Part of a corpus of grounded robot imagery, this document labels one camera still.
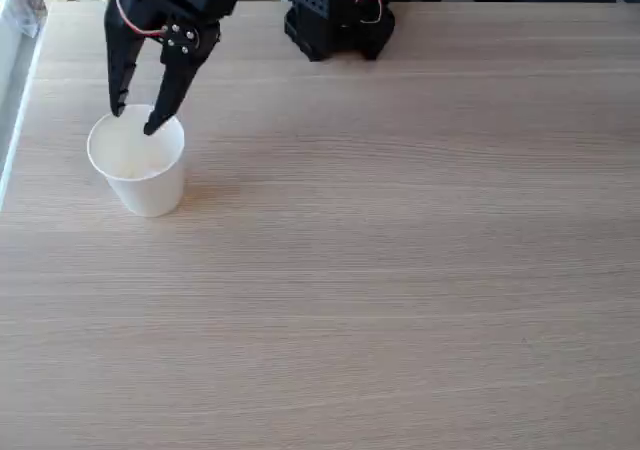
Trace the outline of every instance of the plastic bag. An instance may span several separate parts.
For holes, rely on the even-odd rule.
[[[32,38],[38,34],[46,15],[43,0],[9,0],[6,12],[3,18],[9,19],[20,31]]]

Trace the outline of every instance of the wooden table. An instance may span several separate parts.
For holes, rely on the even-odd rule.
[[[224,21],[187,198],[145,220],[85,155],[103,7],[53,8],[0,219],[0,447],[637,450],[640,8],[399,5],[380,61],[316,64],[285,10]]]

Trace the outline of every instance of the white paper cup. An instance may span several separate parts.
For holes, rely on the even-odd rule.
[[[87,140],[89,160],[136,215],[158,217],[178,206],[184,192],[184,129],[176,117],[153,135],[143,132],[152,107],[127,105],[105,115]]]

